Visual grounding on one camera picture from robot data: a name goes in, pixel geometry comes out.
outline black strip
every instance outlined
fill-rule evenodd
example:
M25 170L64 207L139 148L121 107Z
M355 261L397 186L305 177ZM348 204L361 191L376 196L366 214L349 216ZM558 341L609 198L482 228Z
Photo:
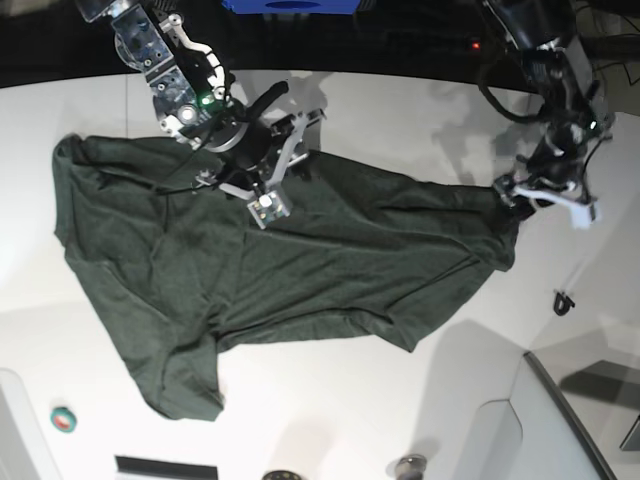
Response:
M140 458L116 457L118 472L176 480L218 480L217 467L157 462Z
M524 356L525 360L536 374L545 390L560 410L560 413L571 427L574 435L576 436L580 445L584 449L585 453L591 460L593 468L598 472L598 475L602 480L617 480L616 475L611 470L611 467L605 460L604 456L600 452L600 449L589 435L589 432L582 424L576 412L573 411L569 402L562 394L562 391L555 384L549 373L545 370L538 357L533 352L529 352Z
M629 430L629 433L622 441L620 450L624 452L639 452L640 451L640 417L638 417Z

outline metal bracket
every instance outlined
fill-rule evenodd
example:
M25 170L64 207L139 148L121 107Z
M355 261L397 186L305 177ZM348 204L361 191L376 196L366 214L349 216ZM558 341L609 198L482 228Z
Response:
M586 230L602 217L598 202L595 198L589 203L582 203L556 192L531 190L522 185L516 185L513 188L513 193L533 200L546 200L568 208L571 213L573 227L576 229Z

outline black cable clip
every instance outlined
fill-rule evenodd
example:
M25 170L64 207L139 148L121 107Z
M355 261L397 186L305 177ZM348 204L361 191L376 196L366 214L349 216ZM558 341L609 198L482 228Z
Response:
M556 292L556 299L553 302L553 311L556 312L556 315L564 317L575 306L575 302L571 300L569 295L564 292Z

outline metal knob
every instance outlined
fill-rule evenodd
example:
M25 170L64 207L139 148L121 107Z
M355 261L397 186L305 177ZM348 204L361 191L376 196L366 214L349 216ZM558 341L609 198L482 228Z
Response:
M396 480L422 480L427 469L427 459L412 454L402 457L395 468Z

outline wrinkled fabric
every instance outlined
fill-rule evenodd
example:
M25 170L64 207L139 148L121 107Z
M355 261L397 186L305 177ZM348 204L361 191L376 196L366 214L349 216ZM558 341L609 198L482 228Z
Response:
M411 351L514 261L517 226L488 188L315 153L311 181L284 181L291 217L260 230L222 192L150 190L188 154L171 139L71 136L53 156L66 260L169 418L216 418L216 358L238 344L377 335ZM212 165L203 151L168 186Z

